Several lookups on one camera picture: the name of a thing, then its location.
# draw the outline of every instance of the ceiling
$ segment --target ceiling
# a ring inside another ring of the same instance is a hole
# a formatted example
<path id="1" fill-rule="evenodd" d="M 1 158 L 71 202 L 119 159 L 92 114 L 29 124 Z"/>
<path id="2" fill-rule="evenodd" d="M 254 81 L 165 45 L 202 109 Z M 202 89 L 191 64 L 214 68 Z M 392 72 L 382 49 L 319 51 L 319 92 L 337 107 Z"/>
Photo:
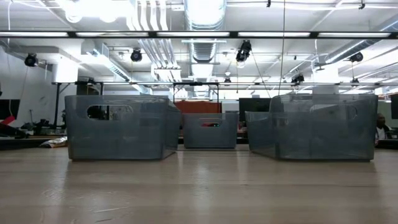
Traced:
<path id="1" fill-rule="evenodd" d="M 121 12 L 115 22 L 105 23 L 97 17 L 84 17 L 80 22 L 72 24 L 65 20 L 65 12 L 59 8 L 43 7 L 39 0 L 26 0 L 18 3 L 14 0 L 9 10 L 10 1 L 0 2 L 0 29 L 8 30 L 8 21 L 11 30 L 128 30 L 126 18 Z M 118 9 L 125 9 L 128 4 L 125 0 L 114 0 Z M 366 1 L 366 7 L 359 10 L 360 0 L 287 0 L 284 2 L 272 0 L 271 7 L 266 7 L 266 1 L 227 0 L 224 18 L 224 30 L 327 30 L 327 31 L 377 31 L 380 24 L 398 14 L 398 2 L 392 0 Z M 44 1 L 46 6 L 57 7 L 55 1 Z M 185 30 L 184 11 L 182 0 L 167 1 L 167 23 L 171 30 Z M 331 10 L 331 7 L 355 7 L 352 9 Z M 24 46 L 54 46 L 68 52 L 86 64 L 81 68 L 79 75 L 89 75 L 98 80 L 112 79 L 113 74 L 103 65 L 85 61 L 86 55 L 80 55 L 80 45 L 83 40 L 76 39 L 12 39 L 10 45 Z M 110 57 L 117 61 L 128 72 L 140 73 L 139 81 L 150 80 L 151 61 L 143 54 L 141 62 L 132 62 L 130 54 L 134 47 L 140 47 L 136 39 L 98 39 L 97 44 L 105 43 L 110 49 Z M 314 55 L 333 52 L 350 40 L 270 40 L 252 39 L 251 56 L 247 59 L 244 68 L 237 68 L 236 49 L 240 46 L 241 39 L 228 39 L 225 43 L 218 44 L 214 61 L 213 78 L 222 82 L 225 72 L 230 72 L 232 81 L 239 77 L 239 82 L 259 81 L 260 74 L 269 82 L 279 82 L 281 76 L 289 79 L 289 71 L 303 60 Z M 183 78 L 191 77 L 191 60 L 187 44 L 180 39 L 172 39 L 178 65 L 181 67 Z M 354 76 L 377 70 L 383 66 L 397 62 L 396 50 L 382 57 L 371 58 L 398 47 L 398 40 L 383 40 L 361 51 L 364 60 L 351 69 L 351 63 L 338 62 L 340 81 L 349 82 Z M 310 81 L 312 72 L 305 73 L 306 81 Z M 378 82 L 394 77 L 397 69 L 380 73 L 367 80 Z"/>

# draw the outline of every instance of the spotlight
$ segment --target spotlight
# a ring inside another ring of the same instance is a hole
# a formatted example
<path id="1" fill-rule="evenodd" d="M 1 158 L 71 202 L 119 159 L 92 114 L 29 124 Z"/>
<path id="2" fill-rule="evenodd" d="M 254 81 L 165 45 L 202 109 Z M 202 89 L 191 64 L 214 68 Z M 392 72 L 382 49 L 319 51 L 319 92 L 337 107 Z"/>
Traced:
<path id="1" fill-rule="evenodd" d="M 140 62 L 142 60 L 141 49 L 132 50 L 130 58 L 133 62 Z"/>
<path id="2" fill-rule="evenodd" d="M 240 67 L 244 66 L 244 62 L 250 56 L 250 51 L 251 51 L 250 40 L 244 40 L 241 45 L 241 48 L 238 50 L 238 53 L 236 54 L 236 61 L 239 63 Z"/>
<path id="3" fill-rule="evenodd" d="M 295 77 L 292 77 L 292 81 L 291 81 L 291 83 L 294 83 L 294 86 L 297 86 L 298 84 L 300 84 L 300 83 L 302 83 L 302 82 L 304 82 L 304 76 L 303 76 L 303 74 L 298 74 L 297 76 L 295 76 Z"/>
<path id="4" fill-rule="evenodd" d="M 231 83 L 230 77 L 226 77 L 225 80 L 224 80 L 224 82 L 226 82 L 226 83 Z"/>
<path id="5" fill-rule="evenodd" d="M 29 53 L 25 58 L 25 65 L 28 67 L 36 67 L 37 62 L 38 60 L 35 53 Z"/>
<path id="6" fill-rule="evenodd" d="M 349 81 L 350 83 L 359 83 L 359 80 L 357 78 L 353 78 L 351 81 Z"/>
<path id="7" fill-rule="evenodd" d="M 360 62 L 363 60 L 363 54 L 358 52 L 348 59 L 350 62 Z"/>

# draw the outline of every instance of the handle cutout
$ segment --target handle cutout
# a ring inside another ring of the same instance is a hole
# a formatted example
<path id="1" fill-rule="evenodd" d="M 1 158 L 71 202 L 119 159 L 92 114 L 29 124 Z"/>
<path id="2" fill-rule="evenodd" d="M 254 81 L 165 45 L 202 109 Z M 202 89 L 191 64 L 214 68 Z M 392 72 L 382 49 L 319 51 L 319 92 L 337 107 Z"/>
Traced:
<path id="1" fill-rule="evenodd" d="M 87 117 L 93 120 L 120 121 L 129 113 L 133 113 L 129 105 L 91 105 L 87 108 Z"/>

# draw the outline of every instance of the hanging wire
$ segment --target hanging wire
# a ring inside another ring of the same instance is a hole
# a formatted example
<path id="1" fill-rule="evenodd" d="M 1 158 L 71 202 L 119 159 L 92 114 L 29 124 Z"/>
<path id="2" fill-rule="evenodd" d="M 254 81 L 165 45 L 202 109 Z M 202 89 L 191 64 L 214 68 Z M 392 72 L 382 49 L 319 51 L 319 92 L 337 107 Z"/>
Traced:
<path id="1" fill-rule="evenodd" d="M 239 75 L 238 75 L 238 61 L 236 61 L 236 93 L 239 93 L 239 91 L 238 91 L 238 81 L 239 81 Z"/>
<path id="2" fill-rule="evenodd" d="M 354 77 L 354 62 L 351 62 L 351 71 L 353 73 L 353 80 L 355 79 Z"/>
<path id="3" fill-rule="evenodd" d="M 253 55 L 254 63 L 256 64 L 257 71 L 259 72 L 259 75 L 260 75 L 260 77 L 261 77 L 261 82 L 262 82 L 262 84 L 264 85 L 264 87 L 266 88 L 266 91 L 267 91 L 267 94 L 268 94 L 269 98 L 271 98 L 271 95 L 270 95 L 269 92 L 268 92 L 267 86 L 266 86 L 266 84 L 264 83 L 264 79 L 262 78 L 262 75 L 261 75 L 261 72 L 260 72 L 260 68 L 259 68 L 259 66 L 258 66 L 258 64 L 257 64 L 257 60 L 256 60 L 256 57 L 254 56 L 253 50 L 251 50 L 251 54 Z"/>
<path id="4" fill-rule="evenodd" d="M 11 20 L 10 20 L 10 7 L 14 3 L 14 1 L 11 1 L 8 4 L 8 9 L 7 9 L 7 17 L 8 17 L 8 30 L 11 30 Z M 7 45 L 10 45 L 10 38 L 7 38 Z"/>
<path id="5" fill-rule="evenodd" d="M 284 28 L 283 28 L 283 37 L 282 37 L 282 58 L 280 62 L 280 79 L 279 79 L 279 87 L 278 87 L 278 96 L 280 93 L 280 85 L 282 84 L 283 77 L 283 68 L 284 68 L 284 51 L 285 51 L 285 22 L 286 22 L 286 0 L 284 0 Z"/>
<path id="6" fill-rule="evenodd" d="M 22 97 L 24 96 L 24 92 L 25 92 L 25 84 L 26 84 L 26 78 L 27 78 L 28 71 L 29 71 L 29 67 L 26 66 L 25 79 L 24 79 L 24 84 L 22 86 L 22 92 L 21 92 L 21 97 L 20 97 L 21 101 L 22 101 Z"/>

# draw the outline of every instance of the gray mesh basket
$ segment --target gray mesh basket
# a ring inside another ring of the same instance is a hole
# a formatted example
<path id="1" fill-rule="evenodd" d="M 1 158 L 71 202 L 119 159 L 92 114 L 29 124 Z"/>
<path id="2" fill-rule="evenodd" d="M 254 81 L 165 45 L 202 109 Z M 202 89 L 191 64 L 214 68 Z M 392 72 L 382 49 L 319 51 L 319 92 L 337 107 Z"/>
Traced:
<path id="1" fill-rule="evenodd" d="M 235 148 L 238 116 L 237 113 L 183 114 L 185 148 Z"/>
<path id="2" fill-rule="evenodd" d="M 277 96 L 266 119 L 246 114 L 249 146 L 279 159 L 371 160 L 376 114 L 376 95 Z"/>
<path id="3" fill-rule="evenodd" d="M 165 96 L 66 96 L 65 108 L 70 159 L 163 159 L 177 150 L 181 115 Z M 107 112 L 89 118 L 88 108 Z"/>

